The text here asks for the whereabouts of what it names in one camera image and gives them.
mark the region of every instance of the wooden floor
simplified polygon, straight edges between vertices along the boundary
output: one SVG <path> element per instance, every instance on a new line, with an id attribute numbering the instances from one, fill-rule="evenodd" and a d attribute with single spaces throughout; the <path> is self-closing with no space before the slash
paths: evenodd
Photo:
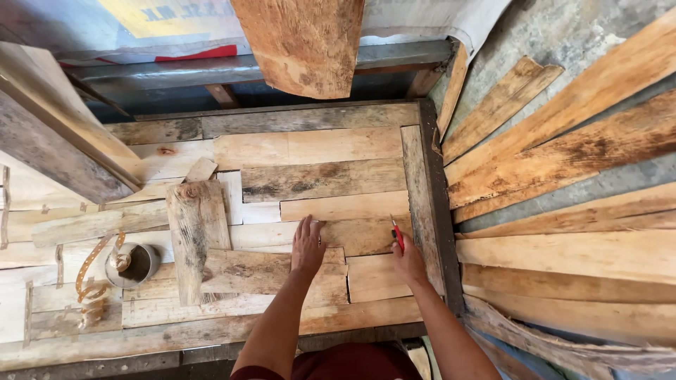
<path id="1" fill-rule="evenodd" d="M 313 282 L 301 335 L 422 320 L 410 290 L 394 275 L 390 214 L 422 247 L 438 293 L 457 286 L 452 298 L 461 297 L 458 274 L 442 274 L 442 264 L 456 260 L 439 255 L 453 235 L 439 235 L 450 228 L 450 215 L 448 203 L 431 195 L 429 162 L 437 158 L 428 157 L 433 147 L 424 141 L 431 141 L 433 127 L 421 126 L 419 104 L 318 106 L 108 125 L 143 160 L 133 172 L 142 190 L 112 204 L 81 204 L 10 169 L 3 226 L 9 245 L 0 252 L 0 371 L 246 339 L 274 294 L 240 293 L 185 307 L 178 301 L 164 194 L 199 158 L 218 165 L 234 250 L 288 254 L 300 218 L 312 213 L 329 221 L 322 240 L 330 247 L 324 265 L 332 267 Z M 443 180 L 439 155 L 438 167 Z M 111 218 L 103 211 L 129 206 L 142 207 L 147 218 L 120 222 L 126 241 L 156 247 L 162 265 L 136 289 L 109 290 L 104 320 L 79 331 L 74 282 L 98 239 L 49 237 L 33 226 L 73 216 L 87 216 L 83 225 L 89 226 Z M 441 222 L 436 209 L 445 210 Z M 113 217 L 123 220 L 124 210 L 118 214 Z M 154 227 L 144 228 L 144 220 Z M 81 229 L 74 236 L 92 233 Z M 104 281 L 104 260 L 100 255 L 86 278 Z"/>

